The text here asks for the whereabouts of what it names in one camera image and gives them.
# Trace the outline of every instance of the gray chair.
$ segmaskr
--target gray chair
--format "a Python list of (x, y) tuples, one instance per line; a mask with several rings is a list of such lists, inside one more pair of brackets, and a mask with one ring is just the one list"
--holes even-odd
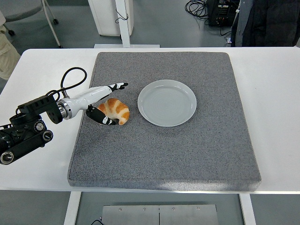
[[(6, 22), (8, 23), (25, 19), (43, 10), (51, 28), (51, 31), (54, 35), (54, 38), (57, 42), (57, 45), (59, 48), (62, 48), (48, 17), (46, 5), (53, 17), (53, 23), (58, 24), (59, 22), (57, 19), (55, 19), (47, 0), (0, 0), (0, 11), (4, 15)], [(8, 29), (6, 25), (4, 26), (6, 27), (8, 33), (11, 36), (15, 34), (13, 30)]]

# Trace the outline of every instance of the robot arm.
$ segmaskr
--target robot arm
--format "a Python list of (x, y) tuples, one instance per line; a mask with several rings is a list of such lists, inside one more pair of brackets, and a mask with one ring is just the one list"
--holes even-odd
[(118, 89), (124, 89), (125, 86), (127, 86), (128, 83), (115, 83), (109, 86), (101, 86), (101, 87), (94, 87), (86, 90), (85, 92), (75, 96), (74, 98), (65, 97), (62, 98), (57, 102), (57, 105), (60, 109), (60, 112), (64, 119), (68, 120), (77, 115), (79, 110), (98, 110), (97, 108), (94, 108), (91, 106), (91, 104), (107, 97), (110, 93), (112, 93), (115, 90)]
[[(91, 104), (107, 97), (113, 91), (124, 89), (128, 83), (116, 83), (109, 86), (90, 88), (74, 98), (70, 98), (66, 90), (78, 86), (87, 77), (85, 70), (79, 67), (69, 69), (63, 76), (73, 69), (80, 69), (85, 73), (85, 78), (78, 84), (60, 90), (52, 90), (46, 95), (19, 105), (16, 115), (9, 120), (11, 124), (0, 126), (0, 164), (8, 165), (25, 156), (31, 151), (44, 147), (52, 140), (53, 133), (47, 130), (42, 121), (41, 113), (47, 112), (51, 121), (55, 124), (63, 119), (71, 119), (79, 110), (86, 110), (87, 116), (102, 124), (113, 125), (115, 122), (109, 119), (103, 112)], [(53, 95), (62, 92), (64, 98), (54, 99)]]

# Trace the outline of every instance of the pants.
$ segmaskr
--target pants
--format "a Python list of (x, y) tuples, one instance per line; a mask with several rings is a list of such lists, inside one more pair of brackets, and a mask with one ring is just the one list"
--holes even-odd
[(21, 56), (6, 38), (5, 31), (5, 27), (0, 26), (0, 77), (8, 80)]

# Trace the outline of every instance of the plate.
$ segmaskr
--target plate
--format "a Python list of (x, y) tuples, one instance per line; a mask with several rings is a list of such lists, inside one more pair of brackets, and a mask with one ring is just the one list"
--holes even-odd
[(175, 127), (193, 116), (197, 100), (185, 84), (159, 80), (143, 88), (137, 105), (142, 116), (150, 123), (160, 127)]

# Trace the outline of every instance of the bread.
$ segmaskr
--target bread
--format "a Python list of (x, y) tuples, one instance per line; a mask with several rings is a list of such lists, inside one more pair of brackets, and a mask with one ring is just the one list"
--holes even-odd
[(129, 119), (129, 109), (127, 105), (120, 102), (116, 98), (110, 98), (105, 103), (100, 104), (97, 107), (102, 111), (108, 118), (119, 120), (119, 125), (123, 125)]

